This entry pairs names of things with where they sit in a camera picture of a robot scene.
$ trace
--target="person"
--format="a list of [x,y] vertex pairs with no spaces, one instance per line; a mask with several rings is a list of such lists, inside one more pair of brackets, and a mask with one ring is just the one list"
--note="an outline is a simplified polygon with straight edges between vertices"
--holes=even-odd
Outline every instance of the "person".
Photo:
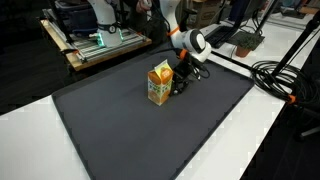
[[167,28],[161,15],[159,0],[152,0],[151,8],[146,6],[143,0],[123,1],[131,8],[129,27],[150,38],[152,40],[151,49],[167,41]]

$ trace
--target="workstation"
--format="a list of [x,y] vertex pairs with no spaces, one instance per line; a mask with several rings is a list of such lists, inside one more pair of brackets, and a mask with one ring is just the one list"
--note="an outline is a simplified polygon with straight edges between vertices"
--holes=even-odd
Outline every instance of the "workstation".
[[[184,34],[172,16],[178,3],[160,1],[163,21],[169,22],[171,30],[169,43],[0,116],[0,144],[5,145],[0,156],[2,179],[241,179],[285,107],[310,101],[309,95],[297,93],[299,83],[290,89],[283,80],[289,84],[304,81],[304,75],[295,70],[304,66],[319,39],[319,13],[295,19],[306,26],[294,28],[268,21],[277,1],[269,2],[269,10],[257,20],[251,20],[252,15],[245,19],[248,12],[253,13],[247,9],[250,5],[256,10],[266,6],[266,1],[253,2],[258,1],[238,0],[236,6],[230,2],[231,12],[242,15],[236,14],[232,20],[230,13],[218,24],[200,28],[201,33],[189,29]],[[232,39],[237,32],[252,41],[246,44],[241,37]],[[81,49],[73,49],[63,35],[50,35],[62,44],[59,51],[71,49],[66,54],[68,61],[69,56],[81,55]],[[151,44],[140,36],[132,48],[119,52]],[[253,44],[253,51],[239,57],[240,44]],[[111,59],[112,54],[106,53],[106,57],[99,55],[103,60],[94,59],[90,66]],[[73,67],[81,67],[76,71],[90,63],[80,59],[73,59],[78,64]],[[148,97],[153,82],[148,81],[148,72],[164,60],[172,68],[173,83],[170,97],[158,106],[152,102],[156,98]],[[292,66],[287,70],[290,77],[281,74],[282,79],[277,79],[277,73],[272,74],[276,87],[264,83],[279,93],[257,84],[272,78],[259,73],[262,69],[253,69],[263,61],[273,62],[269,74],[279,62],[284,62],[280,70]],[[314,92],[311,96],[319,98]]]

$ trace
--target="yellow juice carton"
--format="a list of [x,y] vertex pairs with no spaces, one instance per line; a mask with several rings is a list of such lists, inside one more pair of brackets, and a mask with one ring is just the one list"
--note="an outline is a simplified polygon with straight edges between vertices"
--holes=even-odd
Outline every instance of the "yellow juice carton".
[[159,106],[169,98],[172,76],[167,60],[148,72],[148,98]]

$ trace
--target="black mat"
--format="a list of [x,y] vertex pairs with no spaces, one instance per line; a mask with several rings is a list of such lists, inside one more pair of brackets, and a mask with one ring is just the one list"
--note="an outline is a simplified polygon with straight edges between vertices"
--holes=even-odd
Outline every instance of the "black mat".
[[174,179],[253,86],[210,63],[209,79],[159,107],[147,98],[147,72],[166,58],[177,63],[171,52],[140,56],[53,94],[92,179]]

